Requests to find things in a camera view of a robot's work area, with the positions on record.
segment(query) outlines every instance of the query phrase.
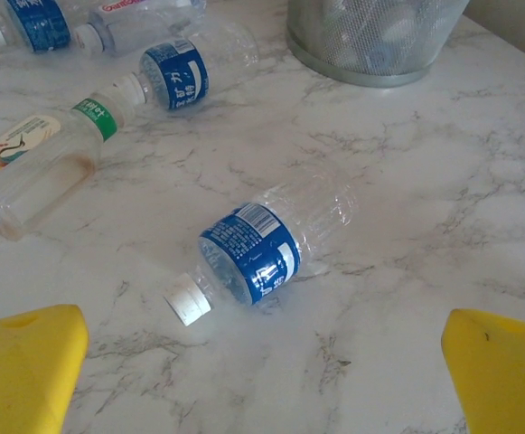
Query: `white wall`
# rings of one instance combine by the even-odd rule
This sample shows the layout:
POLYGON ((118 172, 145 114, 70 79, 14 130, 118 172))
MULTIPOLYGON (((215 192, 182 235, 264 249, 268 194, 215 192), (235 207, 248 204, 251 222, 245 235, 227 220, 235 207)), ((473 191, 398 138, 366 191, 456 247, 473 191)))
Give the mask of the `white wall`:
POLYGON ((471 0, 465 14, 525 52, 525 0, 471 0))

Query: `barcode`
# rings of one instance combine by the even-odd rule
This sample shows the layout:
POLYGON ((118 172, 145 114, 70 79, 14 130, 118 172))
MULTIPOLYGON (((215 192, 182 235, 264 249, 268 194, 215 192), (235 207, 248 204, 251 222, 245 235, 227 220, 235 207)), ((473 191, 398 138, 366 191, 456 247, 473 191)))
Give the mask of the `barcode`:
POLYGON ((252 226, 262 238, 266 238, 270 232, 280 227, 277 218, 269 210, 256 203, 249 203, 236 215, 252 226))
POLYGON ((172 45, 178 54, 184 54, 185 52, 190 52, 193 50, 192 43, 186 39, 178 39, 172 42, 172 45))

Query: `blue bottle label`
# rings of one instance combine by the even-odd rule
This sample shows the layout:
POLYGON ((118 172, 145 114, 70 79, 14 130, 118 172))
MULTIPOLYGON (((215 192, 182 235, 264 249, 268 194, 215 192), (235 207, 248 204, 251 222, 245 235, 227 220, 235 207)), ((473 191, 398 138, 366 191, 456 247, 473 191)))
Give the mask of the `blue bottle label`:
POLYGON ((34 52, 67 47, 70 28, 54 0, 7 0, 34 52))
POLYGON ((300 266, 300 254, 286 226, 257 203, 234 210, 202 237, 224 250, 236 264, 248 284, 252 304, 286 283, 300 266))
POLYGON ((194 45, 180 39, 156 45, 145 52, 160 68, 170 98, 170 110, 192 104, 206 96, 208 72, 194 45))

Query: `clear plastic bottle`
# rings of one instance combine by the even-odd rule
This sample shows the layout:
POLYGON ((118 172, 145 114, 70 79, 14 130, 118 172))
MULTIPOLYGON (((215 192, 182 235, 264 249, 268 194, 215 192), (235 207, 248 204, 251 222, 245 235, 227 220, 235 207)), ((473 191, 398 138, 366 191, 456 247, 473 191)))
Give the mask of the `clear plastic bottle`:
POLYGON ((165 298, 188 326, 222 303, 253 305, 327 253, 356 210, 351 178, 322 161, 254 197, 204 231, 200 260, 165 298))
POLYGON ((70 29, 86 23, 89 9, 102 3, 102 0, 0 0, 0 47, 25 45, 33 52, 65 48, 71 42, 70 29))
POLYGON ((136 104, 175 110, 245 80, 257 70, 258 46, 240 24, 208 21, 198 33, 145 51, 140 72, 114 81, 136 104))
POLYGON ((101 145, 135 116, 114 86, 0 136, 0 234, 19 240, 92 175, 101 145))
POLYGON ((94 7, 86 24, 74 29, 81 53, 88 57, 105 52, 118 57, 197 28, 206 0, 121 0, 94 7))

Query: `plastic water bottle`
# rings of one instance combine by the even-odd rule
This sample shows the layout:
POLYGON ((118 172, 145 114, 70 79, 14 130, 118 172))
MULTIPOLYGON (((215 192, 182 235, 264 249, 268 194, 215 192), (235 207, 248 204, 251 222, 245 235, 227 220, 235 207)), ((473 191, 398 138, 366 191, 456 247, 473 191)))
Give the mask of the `plastic water bottle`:
POLYGON ((38 113, 0 136, 0 234, 19 240, 95 171, 102 144, 135 116, 114 86, 38 113))
POLYGON ((292 175, 202 233, 199 264, 165 294, 186 326, 222 303, 257 303, 327 253, 351 221, 356 199, 340 168, 322 162, 292 175))
POLYGON ((206 0, 134 0, 94 7, 87 24, 74 29, 81 52, 122 56, 178 34, 201 20, 206 0))
POLYGON ((0 0, 0 47, 25 45, 33 52, 65 48, 71 42, 70 28, 87 22, 88 10, 101 3, 96 0, 0 0))
POLYGON ((152 100, 176 110, 236 85, 258 66, 258 47, 240 24, 210 21, 199 33, 156 45, 142 55, 139 73, 114 81, 136 104, 152 100))

